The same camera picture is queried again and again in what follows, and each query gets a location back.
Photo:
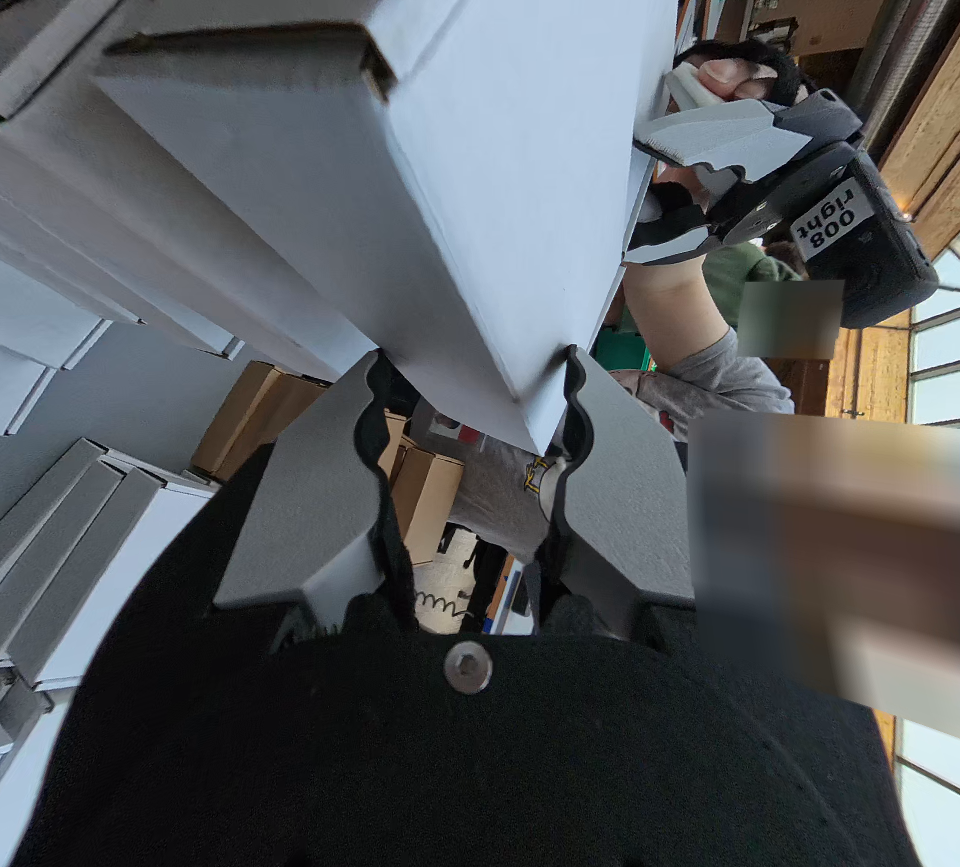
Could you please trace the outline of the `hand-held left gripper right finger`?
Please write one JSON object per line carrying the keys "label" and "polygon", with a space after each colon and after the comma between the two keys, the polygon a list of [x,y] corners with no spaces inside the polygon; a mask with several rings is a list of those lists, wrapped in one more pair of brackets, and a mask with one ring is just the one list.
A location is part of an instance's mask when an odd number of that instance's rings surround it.
{"label": "hand-held left gripper right finger", "polygon": [[611,374],[570,345],[563,465],[535,554],[537,626],[572,607],[588,632],[644,639],[654,610],[694,621],[687,476],[675,441]]}

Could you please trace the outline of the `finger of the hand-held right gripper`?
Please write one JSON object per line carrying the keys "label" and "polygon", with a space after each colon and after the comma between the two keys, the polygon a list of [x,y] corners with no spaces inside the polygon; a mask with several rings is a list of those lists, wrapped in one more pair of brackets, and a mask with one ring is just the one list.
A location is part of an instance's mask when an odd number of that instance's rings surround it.
{"label": "finger of the hand-held right gripper", "polygon": [[733,170],[748,184],[778,171],[805,151],[812,135],[779,124],[786,108],[738,100],[681,110],[638,125],[633,148],[674,168]]}
{"label": "finger of the hand-held right gripper", "polygon": [[721,247],[721,238],[708,224],[638,222],[622,264],[669,265],[704,257]]}

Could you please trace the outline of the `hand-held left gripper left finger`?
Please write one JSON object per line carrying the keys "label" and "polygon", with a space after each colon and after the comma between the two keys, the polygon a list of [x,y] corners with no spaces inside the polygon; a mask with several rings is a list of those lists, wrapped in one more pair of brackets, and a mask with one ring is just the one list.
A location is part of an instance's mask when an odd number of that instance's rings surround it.
{"label": "hand-held left gripper left finger", "polygon": [[412,562],[386,470],[395,369],[365,354],[274,442],[213,603],[293,603],[318,628],[343,625],[354,597],[380,593],[416,631]]}

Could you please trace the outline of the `white cardboard box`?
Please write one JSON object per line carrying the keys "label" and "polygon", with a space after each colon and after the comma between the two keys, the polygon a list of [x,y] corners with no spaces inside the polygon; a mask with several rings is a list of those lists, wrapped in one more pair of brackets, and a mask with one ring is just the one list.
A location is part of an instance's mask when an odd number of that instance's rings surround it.
{"label": "white cardboard box", "polygon": [[442,414],[543,453],[678,0],[155,0],[96,82]]}

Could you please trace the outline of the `person's right hand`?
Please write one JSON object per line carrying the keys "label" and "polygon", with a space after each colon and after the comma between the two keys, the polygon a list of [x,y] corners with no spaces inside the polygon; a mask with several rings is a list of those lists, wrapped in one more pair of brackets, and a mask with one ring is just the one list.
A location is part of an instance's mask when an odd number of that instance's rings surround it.
{"label": "person's right hand", "polygon": [[739,57],[688,57],[698,83],[724,101],[764,100],[778,79],[777,71]]}

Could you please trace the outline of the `skylight window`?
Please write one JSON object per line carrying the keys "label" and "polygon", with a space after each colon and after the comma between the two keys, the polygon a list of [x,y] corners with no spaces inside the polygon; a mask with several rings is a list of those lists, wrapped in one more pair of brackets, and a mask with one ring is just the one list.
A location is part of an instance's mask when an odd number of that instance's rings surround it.
{"label": "skylight window", "polygon": [[[940,285],[909,323],[908,422],[959,428],[958,241],[933,262]],[[894,778],[921,865],[959,864],[959,740],[903,718],[895,721]]]}

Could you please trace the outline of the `person's grey shirt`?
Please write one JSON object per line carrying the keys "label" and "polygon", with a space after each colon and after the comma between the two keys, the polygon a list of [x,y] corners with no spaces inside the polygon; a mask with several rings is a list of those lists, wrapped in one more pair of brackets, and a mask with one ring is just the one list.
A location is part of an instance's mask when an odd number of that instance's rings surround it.
{"label": "person's grey shirt", "polygon": [[[738,337],[732,329],[668,371],[617,369],[610,376],[676,442],[687,441],[690,425],[714,409],[794,412],[791,394],[772,370],[759,358],[738,355]],[[452,453],[462,461],[463,470],[450,524],[506,550],[523,564],[531,563],[548,532],[542,489],[555,484],[560,473],[555,463],[570,459],[560,453],[565,421],[560,419],[544,456],[493,438],[480,449],[470,446],[465,453]]]}

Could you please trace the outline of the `stack of white boxes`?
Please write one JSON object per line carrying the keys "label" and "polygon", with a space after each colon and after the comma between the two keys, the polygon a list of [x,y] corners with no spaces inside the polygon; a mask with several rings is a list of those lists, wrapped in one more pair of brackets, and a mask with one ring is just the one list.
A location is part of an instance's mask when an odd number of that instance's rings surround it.
{"label": "stack of white boxes", "polygon": [[[2,0],[2,434],[106,329],[333,381],[374,344],[103,93],[153,0]],[[86,437],[2,519],[2,758],[74,693],[209,486]]]}

